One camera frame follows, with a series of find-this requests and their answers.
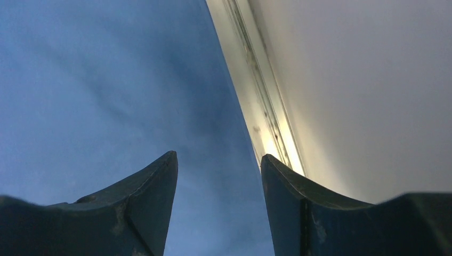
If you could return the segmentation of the blue surgical drape cloth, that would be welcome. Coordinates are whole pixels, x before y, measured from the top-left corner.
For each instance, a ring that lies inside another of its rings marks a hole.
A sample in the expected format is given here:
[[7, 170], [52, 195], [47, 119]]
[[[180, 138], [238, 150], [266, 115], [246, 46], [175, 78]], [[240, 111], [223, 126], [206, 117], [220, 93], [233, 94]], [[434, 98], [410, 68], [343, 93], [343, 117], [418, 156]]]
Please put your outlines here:
[[1, 194], [75, 200], [176, 151], [166, 255], [273, 255], [205, 1], [1, 1]]

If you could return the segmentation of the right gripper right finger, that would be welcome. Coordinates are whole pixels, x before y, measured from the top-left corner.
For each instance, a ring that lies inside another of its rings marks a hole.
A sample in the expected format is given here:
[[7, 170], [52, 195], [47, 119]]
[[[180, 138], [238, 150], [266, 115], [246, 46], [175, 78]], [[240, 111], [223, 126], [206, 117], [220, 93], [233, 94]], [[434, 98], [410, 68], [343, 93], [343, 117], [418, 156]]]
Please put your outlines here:
[[275, 255], [451, 255], [451, 194], [379, 204], [338, 194], [270, 154], [261, 160]]

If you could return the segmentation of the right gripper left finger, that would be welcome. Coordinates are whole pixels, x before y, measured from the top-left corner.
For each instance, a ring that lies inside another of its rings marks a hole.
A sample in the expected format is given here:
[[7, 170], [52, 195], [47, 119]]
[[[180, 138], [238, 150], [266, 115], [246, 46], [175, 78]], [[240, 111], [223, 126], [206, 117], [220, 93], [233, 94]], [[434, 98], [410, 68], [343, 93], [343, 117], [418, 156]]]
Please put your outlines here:
[[177, 154], [74, 203], [1, 197], [1, 255], [163, 255], [177, 184]]

